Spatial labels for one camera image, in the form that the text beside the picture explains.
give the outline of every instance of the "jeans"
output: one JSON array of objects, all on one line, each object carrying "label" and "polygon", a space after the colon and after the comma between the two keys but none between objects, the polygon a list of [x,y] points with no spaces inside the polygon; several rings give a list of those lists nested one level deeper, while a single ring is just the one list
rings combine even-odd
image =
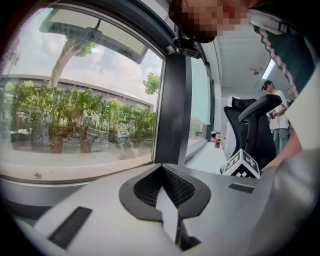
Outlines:
[{"label": "jeans", "polygon": [[288,129],[274,129],[273,140],[275,144],[276,155],[279,155],[288,142]]}]

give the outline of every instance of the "sleeve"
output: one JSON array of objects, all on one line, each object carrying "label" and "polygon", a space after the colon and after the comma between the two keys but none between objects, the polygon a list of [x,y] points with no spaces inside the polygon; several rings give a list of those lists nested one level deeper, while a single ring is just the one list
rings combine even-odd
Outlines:
[{"label": "sleeve", "polygon": [[279,96],[280,96],[280,98],[282,100],[281,104],[283,104],[285,107],[288,107],[288,101],[287,101],[287,99],[286,99],[286,97],[285,97],[285,95],[284,95],[284,93],[282,91],[279,91]]},{"label": "sleeve", "polygon": [[301,34],[273,34],[256,25],[253,28],[260,35],[264,48],[268,49],[270,58],[278,59],[276,66],[282,70],[295,97],[298,97],[315,70],[305,38]]}]

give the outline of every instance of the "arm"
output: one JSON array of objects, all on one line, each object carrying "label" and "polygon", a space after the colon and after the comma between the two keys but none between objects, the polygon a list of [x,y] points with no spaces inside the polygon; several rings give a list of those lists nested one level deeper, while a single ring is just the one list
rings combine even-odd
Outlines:
[{"label": "arm", "polygon": [[288,102],[282,91],[279,92],[279,96],[282,100],[280,110],[274,114],[274,116],[282,116],[288,109]]},{"label": "arm", "polygon": [[283,160],[297,155],[298,153],[300,153],[301,150],[302,147],[298,139],[298,136],[296,135],[296,132],[293,131],[284,149],[275,159],[273,159],[266,167],[264,167],[262,171],[264,171],[268,167],[280,165]]},{"label": "arm", "polygon": [[276,117],[276,116],[282,116],[286,111],[287,111],[287,107],[285,106],[285,105],[283,105],[283,104],[281,104],[281,109],[278,111],[278,112],[276,112],[275,114],[274,114],[274,116]]}]

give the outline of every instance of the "building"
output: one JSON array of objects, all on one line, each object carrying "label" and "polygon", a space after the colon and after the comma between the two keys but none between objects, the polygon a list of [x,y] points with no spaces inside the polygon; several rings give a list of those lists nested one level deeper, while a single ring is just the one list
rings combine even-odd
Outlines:
[{"label": "building", "polygon": [[[50,77],[45,75],[32,75],[32,74],[9,74],[9,75],[1,75],[0,77],[0,88],[3,88],[6,83],[11,82],[13,84],[22,84],[24,81],[33,81],[35,86],[40,87],[44,81],[49,81]],[[105,100],[116,98],[123,104],[128,104],[129,106],[135,106],[136,104],[141,104],[144,106],[145,110],[149,112],[154,111],[154,105],[148,103],[144,100],[136,98],[131,95],[127,95],[121,92],[117,92],[115,90],[110,90],[107,88],[103,88],[100,86],[96,86],[93,84],[79,82],[69,79],[60,78],[57,86],[61,89],[74,89],[74,90],[85,90],[87,88],[91,88],[92,95],[103,95]]]}]

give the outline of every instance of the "window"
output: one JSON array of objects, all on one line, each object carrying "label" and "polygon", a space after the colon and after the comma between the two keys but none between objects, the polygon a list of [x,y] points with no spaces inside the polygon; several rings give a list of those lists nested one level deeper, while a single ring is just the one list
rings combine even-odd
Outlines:
[{"label": "window", "polygon": [[191,58],[192,101],[188,148],[206,137],[210,124],[210,84],[202,59]]},{"label": "window", "polygon": [[172,31],[175,31],[175,24],[169,17],[169,5],[162,3],[160,5],[156,0],[141,0],[151,10],[153,10],[168,26]]},{"label": "window", "polygon": [[163,58],[113,19],[43,8],[2,60],[1,173],[90,179],[154,159]]}]

